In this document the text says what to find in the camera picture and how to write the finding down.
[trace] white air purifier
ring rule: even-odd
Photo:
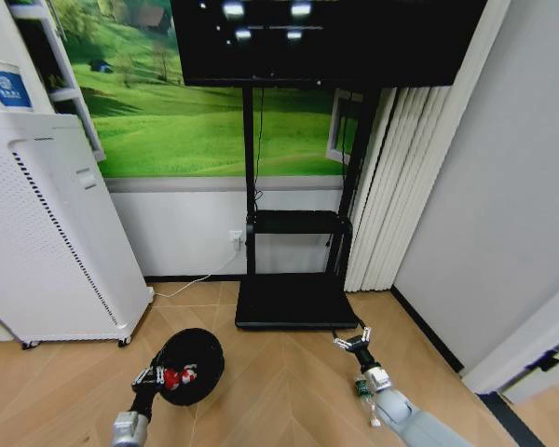
[[[77,117],[0,112],[2,324],[124,345],[152,297]]]

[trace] door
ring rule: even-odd
[[[557,384],[559,384],[559,345],[528,365],[511,381],[510,385],[503,387],[502,394],[512,403],[518,404]]]

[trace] blue sign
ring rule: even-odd
[[[0,102],[6,107],[31,107],[19,74],[0,72]]]

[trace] stand base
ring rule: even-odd
[[[254,275],[240,282],[236,326],[249,330],[353,329],[358,325],[335,275]]]

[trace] power outlet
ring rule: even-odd
[[[230,230],[230,240],[234,245],[234,250],[240,251],[240,244],[242,243],[242,230]]]

